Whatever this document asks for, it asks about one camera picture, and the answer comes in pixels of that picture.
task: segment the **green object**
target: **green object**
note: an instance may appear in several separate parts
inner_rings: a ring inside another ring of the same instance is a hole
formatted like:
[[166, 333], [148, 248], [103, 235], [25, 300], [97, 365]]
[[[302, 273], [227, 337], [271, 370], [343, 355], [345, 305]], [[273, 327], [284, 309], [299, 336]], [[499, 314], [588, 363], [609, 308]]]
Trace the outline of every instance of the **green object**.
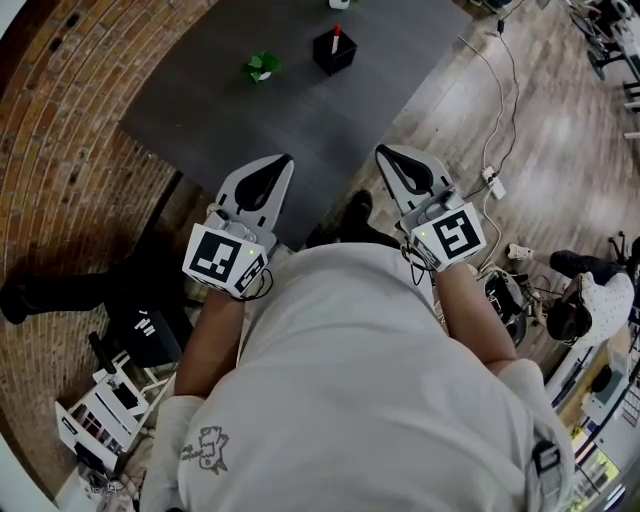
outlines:
[[282, 64], [273, 53], [264, 51], [252, 55], [249, 62], [242, 66], [242, 70], [258, 83], [263, 73], [277, 73], [282, 70]]

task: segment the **black shoe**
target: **black shoe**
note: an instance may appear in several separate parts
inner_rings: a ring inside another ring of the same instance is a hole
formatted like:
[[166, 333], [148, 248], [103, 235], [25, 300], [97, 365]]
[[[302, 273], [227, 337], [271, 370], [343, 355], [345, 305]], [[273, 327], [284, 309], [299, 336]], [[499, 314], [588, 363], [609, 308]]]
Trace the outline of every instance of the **black shoe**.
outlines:
[[0, 310], [6, 320], [14, 325], [27, 319], [28, 310], [22, 300], [19, 286], [5, 284], [0, 290]]

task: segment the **red and white marker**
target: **red and white marker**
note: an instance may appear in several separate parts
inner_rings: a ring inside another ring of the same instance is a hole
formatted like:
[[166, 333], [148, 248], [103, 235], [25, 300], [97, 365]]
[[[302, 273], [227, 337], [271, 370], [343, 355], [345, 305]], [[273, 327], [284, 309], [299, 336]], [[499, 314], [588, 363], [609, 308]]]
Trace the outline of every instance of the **red and white marker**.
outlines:
[[335, 55], [338, 51], [338, 42], [340, 41], [340, 25], [336, 25], [336, 28], [333, 30], [333, 46], [331, 47], [331, 55]]

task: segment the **white cable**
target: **white cable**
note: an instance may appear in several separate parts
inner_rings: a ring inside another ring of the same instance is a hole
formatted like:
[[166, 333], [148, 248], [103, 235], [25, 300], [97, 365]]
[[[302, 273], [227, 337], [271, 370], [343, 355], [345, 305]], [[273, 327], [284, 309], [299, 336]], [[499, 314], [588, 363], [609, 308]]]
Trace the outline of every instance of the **white cable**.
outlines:
[[484, 259], [484, 261], [482, 262], [482, 265], [480, 265], [480, 272], [483, 271], [484, 267], [487, 265], [487, 263], [491, 259], [491, 256], [493, 256], [493, 253], [496, 252], [498, 245], [500, 245], [500, 242], [502, 241], [502, 231], [500, 231], [500, 228], [498, 227], [498, 225], [495, 222], [493, 222], [493, 219], [489, 217], [489, 215], [487, 215], [487, 200], [489, 199], [490, 195], [491, 195], [491, 190], [488, 190], [487, 194], [484, 196], [484, 200], [482, 201], [482, 215], [484, 215], [484, 218], [487, 219], [489, 221], [489, 224], [491, 224], [495, 228], [495, 230], [498, 232], [498, 239], [496, 240], [496, 243], [494, 244], [493, 249], [491, 249], [491, 252], [489, 253], [489, 255]]
[[504, 114], [504, 94], [502, 93], [502, 83], [500, 82], [500, 79], [498, 78], [498, 75], [496, 75], [496, 72], [493, 70], [493, 67], [491, 67], [491, 64], [489, 64], [489, 61], [484, 57], [484, 55], [482, 55], [478, 50], [476, 50], [473, 46], [471, 46], [467, 40], [462, 37], [462, 36], [458, 36], [458, 38], [464, 43], [466, 44], [469, 48], [471, 48], [474, 52], [476, 52], [476, 54], [487, 63], [487, 66], [489, 66], [489, 69], [491, 70], [491, 74], [493, 75], [493, 78], [496, 79], [496, 82], [498, 82], [498, 88], [500, 89], [500, 115], [498, 116], [498, 119], [496, 119], [496, 126], [493, 129], [493, 133], [491, 135], [489, 135], [489, 138], [487, 139], [487, 142], [485, 142], [484, 144], [484, 148], [482, 149], [482, 170], [487, 168], [487, 147], [489, 146], [489, 142], [491, 142], [491, 139], [493, 139], [493, 137], [495, 137], [496, 133], [498, 133], [498, 128], [500, 126], [500, 121], [502, 120], [502, 115]]

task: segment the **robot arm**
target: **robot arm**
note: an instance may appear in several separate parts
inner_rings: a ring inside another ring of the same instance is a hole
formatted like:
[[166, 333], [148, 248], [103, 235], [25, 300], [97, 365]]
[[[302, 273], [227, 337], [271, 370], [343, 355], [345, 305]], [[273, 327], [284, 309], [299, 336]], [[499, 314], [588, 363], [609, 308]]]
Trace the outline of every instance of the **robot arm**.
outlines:
[[474, 206], [464, 202], [437, 158], [407, 146], [380, 145], [376, 162], [402, 213], [400, 227], [433, 270], [486, 246]]
[[183, 272], [236, 299], [250, 298], [248, 290], [277, 243], [271, 230], [293, 169], [289, 155], [275, 155], [231, 173], [205, 223], [193, 227]]

